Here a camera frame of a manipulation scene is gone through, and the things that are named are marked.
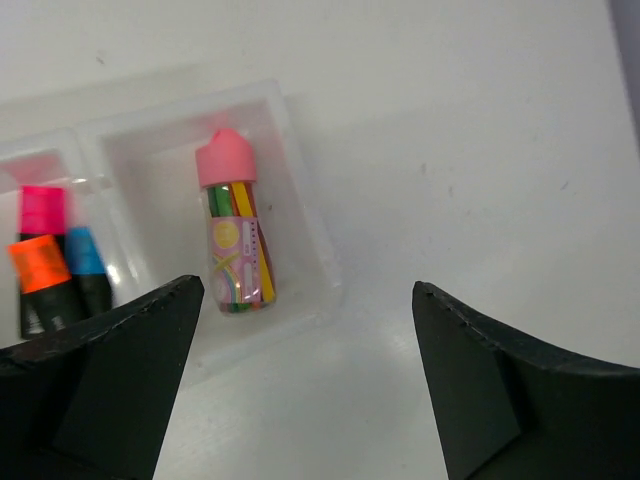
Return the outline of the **blue highlighter marker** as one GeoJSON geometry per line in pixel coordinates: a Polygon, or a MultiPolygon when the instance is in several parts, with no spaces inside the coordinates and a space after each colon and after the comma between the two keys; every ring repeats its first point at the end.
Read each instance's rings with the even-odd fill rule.
{"type": "Polygon", "coordinates": [[[65,260],[87,318],[113,308],[114,296],[97,245],[86,226],[68,230],[65,260]]]}

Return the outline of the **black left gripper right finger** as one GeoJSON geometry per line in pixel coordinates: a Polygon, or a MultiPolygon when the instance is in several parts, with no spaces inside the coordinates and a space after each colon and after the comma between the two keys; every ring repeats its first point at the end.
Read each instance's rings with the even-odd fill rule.
{"type": "Polygon", "coordinates": [[[412,311],[451,479],[635,479],[639,372],[554,346],[433,284],[412,311]]]}

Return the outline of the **pink highlighter marker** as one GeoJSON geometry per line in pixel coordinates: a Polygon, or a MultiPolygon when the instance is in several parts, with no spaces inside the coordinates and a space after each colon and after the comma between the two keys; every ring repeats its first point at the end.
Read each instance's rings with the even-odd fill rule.
{"type": "Polygon", "coordinates": [[[18,235],[64,236],[67,230],[67,190],[61,187],[24,185],[20,191],[18,235]]]}

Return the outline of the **orange highlighter marker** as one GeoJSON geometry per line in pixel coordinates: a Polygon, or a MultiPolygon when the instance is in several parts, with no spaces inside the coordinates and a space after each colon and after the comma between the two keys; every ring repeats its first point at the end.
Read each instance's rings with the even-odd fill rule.
{"type": "Polygon", "coordinates": [[[46,333],[85,319],[84,309],[56,237],[39,235],[7,247],[21,297],[46,333]]]}

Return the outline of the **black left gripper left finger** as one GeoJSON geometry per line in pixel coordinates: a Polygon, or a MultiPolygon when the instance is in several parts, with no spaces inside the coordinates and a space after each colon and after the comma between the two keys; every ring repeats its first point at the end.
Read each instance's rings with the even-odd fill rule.
{"type": "Polygon", "coordinates": [[[2,478],[152,478],[203,297],[184,275],[2,349],[2,478]]]}

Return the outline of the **pink-lidded toothpick jar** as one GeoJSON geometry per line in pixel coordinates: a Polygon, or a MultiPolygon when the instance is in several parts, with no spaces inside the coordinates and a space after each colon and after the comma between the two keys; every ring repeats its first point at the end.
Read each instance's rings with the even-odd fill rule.
{"type": "Polygon", "coordinates": [[[239,132],[223,128],[195,159],[214,300],[229,315],[263,309],[275,302],[276,284],[253,192],[254,150],[239,132]]]}

